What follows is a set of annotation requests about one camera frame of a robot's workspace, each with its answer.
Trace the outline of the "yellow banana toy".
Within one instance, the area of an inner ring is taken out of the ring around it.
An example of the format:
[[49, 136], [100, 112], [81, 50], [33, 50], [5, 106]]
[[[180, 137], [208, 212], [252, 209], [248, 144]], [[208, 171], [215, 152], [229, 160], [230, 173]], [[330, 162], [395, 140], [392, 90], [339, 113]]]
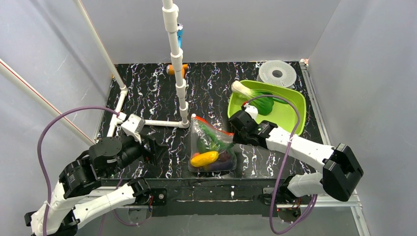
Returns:
[[203, 167], [214, 163], [219, 157], [219, 153], [216, 151], [209, 151], [203, 154], [200, 154], [193, 159], [190, 159], [190, 165], [192, 167]]

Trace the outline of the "green cucumber toy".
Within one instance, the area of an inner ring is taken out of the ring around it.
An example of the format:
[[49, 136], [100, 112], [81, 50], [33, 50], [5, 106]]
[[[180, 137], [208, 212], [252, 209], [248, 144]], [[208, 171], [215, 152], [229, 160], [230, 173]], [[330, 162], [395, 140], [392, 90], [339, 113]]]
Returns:
[[211, 142], [222, 142], [218, 137], [216, 136], [215, 132], [206, 126], [205, 124], [199, 124], [199, 128], [211, 139]]

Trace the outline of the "dark green avocado toy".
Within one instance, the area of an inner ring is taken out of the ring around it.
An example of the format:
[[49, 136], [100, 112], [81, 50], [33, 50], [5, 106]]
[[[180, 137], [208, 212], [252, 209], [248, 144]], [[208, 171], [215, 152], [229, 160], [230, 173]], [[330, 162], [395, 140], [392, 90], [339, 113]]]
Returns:
[[198, 139], [196, 145], [199, 154], [211, 151], [210, 145], [208, 145], [204, 139]]

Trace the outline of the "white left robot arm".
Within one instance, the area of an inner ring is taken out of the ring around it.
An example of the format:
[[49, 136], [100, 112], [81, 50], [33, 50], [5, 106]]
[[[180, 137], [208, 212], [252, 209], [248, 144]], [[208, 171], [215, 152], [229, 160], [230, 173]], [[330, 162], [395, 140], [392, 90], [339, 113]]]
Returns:
[[80, 200], [101, 187], [103, 179], [135, 160], [143, 159], [156, 165], [167, 149], [149, 136], [140, 142], [126, 135], [122, 139], [101, 139], [63, 169], [43, 206], [25, 214], [26, 225], [31, 227], [34, 236], [74, 236], [91, 220], [118, 207], [150, 205], [154, 194], [144, 177], [131, 179], [94, 200], [85, 203]]

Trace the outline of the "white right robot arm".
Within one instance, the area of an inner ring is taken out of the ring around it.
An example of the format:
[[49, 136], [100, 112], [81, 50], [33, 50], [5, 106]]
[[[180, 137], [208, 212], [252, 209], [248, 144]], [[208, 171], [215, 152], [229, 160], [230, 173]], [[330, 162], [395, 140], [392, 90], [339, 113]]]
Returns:
[[333, 147], [291, 135], [277, 124], [257, 123], [246, 111], [238, 111], [229, 122], [234, 129], [234, 142], [278, 151], [304, 162], [316, 171], [289, 176], [276, 191], [290, 200], [305, 195], [327, 194], [346, 202], [350, 199], [364, 172], [352, 149], [343, 143]]

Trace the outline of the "clear zip top bag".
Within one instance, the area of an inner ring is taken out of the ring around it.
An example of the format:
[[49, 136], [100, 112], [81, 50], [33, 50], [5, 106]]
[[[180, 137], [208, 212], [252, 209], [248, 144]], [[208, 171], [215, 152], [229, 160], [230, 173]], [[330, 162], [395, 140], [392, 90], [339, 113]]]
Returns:
[[233, 133], [215, 128], [196, 114], [191, 116], [190, 132], [190, 172], [227, 172], [236, 168]]

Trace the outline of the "purple eggplant toy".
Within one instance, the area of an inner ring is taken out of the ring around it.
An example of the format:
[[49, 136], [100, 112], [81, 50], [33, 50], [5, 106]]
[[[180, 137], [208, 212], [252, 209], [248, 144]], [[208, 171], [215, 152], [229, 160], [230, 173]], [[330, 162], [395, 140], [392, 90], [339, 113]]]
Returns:
[[235, 154], [229, 151], [223, 151], [219, 154], [219, 157], [215, 162], [204, 166], [203, 170], [205, 172], [230, 171], [234, 169], [235, 164]]

